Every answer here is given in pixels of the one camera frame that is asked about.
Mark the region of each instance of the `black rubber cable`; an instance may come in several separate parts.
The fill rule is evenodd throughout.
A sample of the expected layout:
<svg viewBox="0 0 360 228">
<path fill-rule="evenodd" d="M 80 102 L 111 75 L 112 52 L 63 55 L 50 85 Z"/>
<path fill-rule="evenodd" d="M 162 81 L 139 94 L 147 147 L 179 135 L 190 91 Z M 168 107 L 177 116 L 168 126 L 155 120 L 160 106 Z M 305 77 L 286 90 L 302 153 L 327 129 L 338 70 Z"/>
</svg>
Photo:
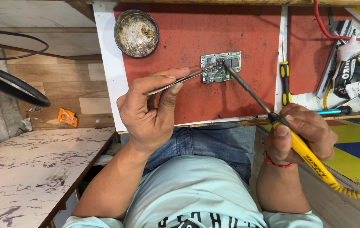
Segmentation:
<svg viewBox="0 0 360 228">
<path fill-rule="evenodd" d="M 36 90 L 34 87 L 25 83 L 23 80 L 16 78 L 15 76 L 10 75 L 9 73 L 2 70 L 0 70 L 0 77 L 14 83 L 23 90 L 29 92 L 32 96 L 0 79 L 1 92 L 18 98 L 27 103 L 33 104 L 35 106 L 49 107 L 51 105 L 51 102 L 45 95 L 43 95 L 40 91 Z"/>
<path fill-rule="evenodd" d="M 25 38 L 34 39 L 34 40 L 36 40 L 36 41 L 39 41 L 39 42 L 45 44 L 45 46 L 46 46 L 44 49 L 42 49 L 42 50 L 40 50 L 40 51 L 36 51 L 36 52 L 30 53 L 30 54 L 26 54 L 26 55 L 23 55 L 23 56 L 0 58 L 0 60 L 10 60 L 10 59 L 24 58 L 24 57 L 28 57 L 28 56 L 40 54 L 40 53 L 48 50 L 48 48 L 49 48 L 49 45 L 48 45 L 47 43 L 45 43 L 45 41 L 43 41 L 43 40 L 41 40 L 41 39 L 38 39 L 38 38 L 36 38 L 36 37 L 30 36 L 30 35 L 19 34 L 19 33 L 12 33 L 12 32 L 5 32 L 5 31 L 0 31 L 0 34 L 5 34 L 5 35 L 11 35 L 11 36 L 25 37 Z"/>
<path fill-rule="evenodd" d="M 42 53 L 44 51 L 46 51 L 49 48 L 49 45 L 47 43 L 45 43 L 45 41 L 38 39 L 36 37 L 32 37 L 29 35 L 25 35 L 25 34 L 19 34 L 19 33 L 11 33 L 11 32 L 5 32 L 5 31 L 0 31 L 0 34 L 6 34 L 6 35 L 12 35 L 12 36 L 18 36 L 18 37 L 26 37 L 26 38 L 30 38 L 30 39 L 34 39 L 37 40 L 43 44 L 45 44 L 45 48 L 37 51 L 37 52 L 33 52 L 27 55 L 22 55 L 22 56 L 16 56 L 16 57 L 8 57 L 8 58 L 0 58 L 0 60 L 10 60 L 10 59 L 18 59 L 18 58 L 24 58 L 24 57 L 28 57 L 28 56 L 32 56 L 35 54 L 39 54 Z M 0 70 L 0 78 L 3 78 L 11 83 L 14 83 L 16 86 L 20 87 L 21 89 L 25 90 L 22 91 L 16 87 L 14 87 L 13 85 L 3 81 L 0 79 L 0 91 L 8 94 L 10 96 L 13 96 L 17 99 L 20 99 L 22 101 L 25 101 L 27 103 L 30 103 L 32 105 L 35 106 L 40 106 L 40 107 L 49 107 L 51 105 L 51 102 L 49 101 L 49 99 L 43 95 L 40 91 L 36 90 L 34 87 L 28 85 L 26 82 L 24 82 L 23 80 L 10 75 L 7 72 L 4 72 L 2 70 Z"/>
</svg>

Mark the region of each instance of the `tube of glue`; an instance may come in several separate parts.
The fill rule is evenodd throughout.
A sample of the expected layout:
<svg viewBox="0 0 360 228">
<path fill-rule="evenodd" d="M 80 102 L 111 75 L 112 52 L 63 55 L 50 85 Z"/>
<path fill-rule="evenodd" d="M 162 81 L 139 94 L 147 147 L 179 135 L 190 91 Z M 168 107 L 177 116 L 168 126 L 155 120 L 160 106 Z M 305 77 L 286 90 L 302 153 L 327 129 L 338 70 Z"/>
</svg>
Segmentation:
<svg viewBox="0 0 360 228">
<path fill-rule="evenodd" d="M 359 53 L 360 43 L 356 42 L 356 33 L 353 31 L 350 40 L 340 46 L 336 54 L 336 70 L 332 78 L 333 93 L 340 98 L 350 99 L 345 87 L 352 80 Z"/>
</svg>

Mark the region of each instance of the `fingernail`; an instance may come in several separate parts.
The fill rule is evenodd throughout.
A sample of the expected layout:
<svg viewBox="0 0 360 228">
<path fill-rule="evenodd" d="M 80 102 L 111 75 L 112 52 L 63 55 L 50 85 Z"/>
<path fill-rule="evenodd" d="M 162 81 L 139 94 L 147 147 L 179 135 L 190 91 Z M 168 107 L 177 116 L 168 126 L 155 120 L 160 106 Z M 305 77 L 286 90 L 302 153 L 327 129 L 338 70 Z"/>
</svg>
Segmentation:
<svg viewBox="0 0 360 228">
<path fill-rule="evenodd" d="M 279 124 L 276 126 L 276 133 L 278 136 L 286 136 L 289 130 L 290 129 L 283 124 Z"/>
<path fill-rule="evenodd" d="M 183 83 L 179 83 L 179 84 L 175 85 L 173 87 L 173 89 L 172 89 L 173 95 L 176 95 L 179 92 L 179 90 L 181 89 L 182 86 L 183 86 Z"/>
<path fill-rule="evenodd" d="M 287 115 L 287 116 L 285 116 L 285 118 L 287 120 L 289 120 L 289 121 L 294 121 L 295 120 L 295 118 L 293 116 L 291 116 L 291 115 Z"/>
</svg>

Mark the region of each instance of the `tweezers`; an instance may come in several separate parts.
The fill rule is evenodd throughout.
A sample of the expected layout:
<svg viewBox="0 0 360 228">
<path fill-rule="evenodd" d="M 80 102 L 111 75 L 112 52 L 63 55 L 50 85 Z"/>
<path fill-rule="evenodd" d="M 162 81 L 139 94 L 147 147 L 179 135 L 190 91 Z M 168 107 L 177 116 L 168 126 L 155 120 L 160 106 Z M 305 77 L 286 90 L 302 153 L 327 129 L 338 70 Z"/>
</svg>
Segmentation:
<svg viewBox="0 0 360 228">
<path fill-rule="evenodd" d="M 155 91 L 153 91 L 153 92 L 150 92 L 150 93 L 148 93 L 148 95 L 152 95 L 152 94 L 161 92 L 161 91 L 163 91 L 163 90 L 165 90 L 165 89 L 167 89 L 167 88 L 169 88 L 169 87 L 172 87 L 173 85 L 176 85 L 176 84 L 182 83 L 182 82 L 184 82 L 184 81 L 190 80 L 190 79 L 192 79 L 193 77 L 196 77 L 196 76 L 198 76 L 198 75 L 202 75 L 203 73 L 207 73 L 208 71 L 212 71 L 212 70 L 214 70 L 214 69 L 216 69 L 216 68 L 218 68 L 218 67 L 221 67 L 221 66 L 222 66 L 222 63 L 221 63 L 221 62 L 214 62 L 213 64 L 210 64 L 210 65 L 208 65 L 208 66 L 206 66 L 206 67 L 203 67 L 203 68 L 197 70 L 196 72 L 191 73 L 190 75 L 188 75 L 188 76 L 186 76 L 186 77 L 177 79 L 175 82 L 173 82 L 173 83 L 170 84 L 170 85 L 167 85 L 167 86 L 162 87 L 162 88 L 160 88 L 160 89 L 158 89 L 158 90 L 155 90 Z"/>
</svg>

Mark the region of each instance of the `marble-patterned surface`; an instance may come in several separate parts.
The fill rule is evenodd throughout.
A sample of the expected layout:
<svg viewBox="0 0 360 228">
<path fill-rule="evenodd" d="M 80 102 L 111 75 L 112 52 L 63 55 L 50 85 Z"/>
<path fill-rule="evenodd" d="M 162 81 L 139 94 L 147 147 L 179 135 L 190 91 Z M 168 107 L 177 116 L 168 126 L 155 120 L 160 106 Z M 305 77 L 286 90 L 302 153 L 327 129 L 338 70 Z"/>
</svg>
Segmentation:
<svg viewBox="0 0 360 228">
<path fill-rule="evenodd" d="M 38 227 L 114 131 L 33 131 L 0 143 L 0 228 Z"/>
</svg>

